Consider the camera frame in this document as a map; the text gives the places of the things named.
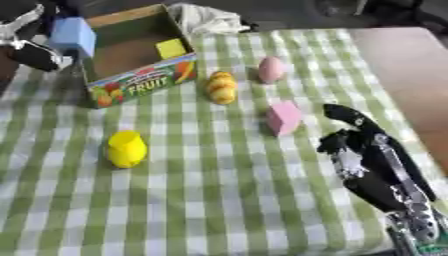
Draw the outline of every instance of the table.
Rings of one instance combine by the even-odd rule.
[[[362,56],[448,175],[448,52],[426,29],[357,29]]]
[[[0,170],[0,253],[348,255],[386,249],[381,214],[348,193],[328,157],[316,154],[318,139],[340,128],[321,115],[328,101],[377,119],[447,198],[446,180],[347,30],[197,37],[193,44],[196,84],[103,110],[82,107],[76,77],[19,72],[1,102],[7,128],[0,132],[0,166],[7,169]],[[285,61],[287,76],[262,86],[251,68],[274,54]],[[229,106],[202,94],[202,82],[217,69],[231,71],[239,83],[238,101]],[[285,99],[300,106],[303,124],[275,138],[260,120],[269,104]],[[114,170],[103,143],[126,128],[142,133],[150,157],[133,170]]]

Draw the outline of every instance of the striped toy fruit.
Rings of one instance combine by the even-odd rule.
[[[210,76],[205,89],[213,102],[229,104],[236,98],[236,87],[236,81],[231,73],[217,71]]]
[[[210,94],[210,97],[217,104],[229,104],[235,100],[235,89],[221,88]]]

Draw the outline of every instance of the cardboard box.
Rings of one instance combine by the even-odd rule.
[[[163,5],[89,20],[97,34],[95,56],[82,62],[96,107],[120,104],[196,78],[197,56]],[[156,44],[180,39],[186,54],[163,60]]]

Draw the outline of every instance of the pink ball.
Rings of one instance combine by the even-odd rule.
[[[258,76],[266,84],[273,83],[285,74],[285,65],[277,57],[264,58],[258,67]]]

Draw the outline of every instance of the yellow toy fruit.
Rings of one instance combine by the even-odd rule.
[[[213,73],[207,83],[206,91],[213,102],[229,104],[236,98],[237,83],[229,72],[217,71]]]
[[[215,78],[207,85],[207,93],[211,94],[222,88],[231,88],[235,90],[236,83],[228,78]]]
[[[235,89],[221,88],[210,94],[210,97],[217,104],[229,104],[235,100]]]
[[[135,131],[119,131],[107,143],[107,157],[119,168],[131,168],[139,164],[147,152],[140,134]]]
[[[213,80],[213,79],[217,79],[217,78],[227,78],[227,79],[232,79],[233,81],[235,81],[235,79],[233,79],[232,74],[230,74],[229,72],[224,72],[224,71],[216,71],[216,72],[214,72],[210,76],[210,81]]]

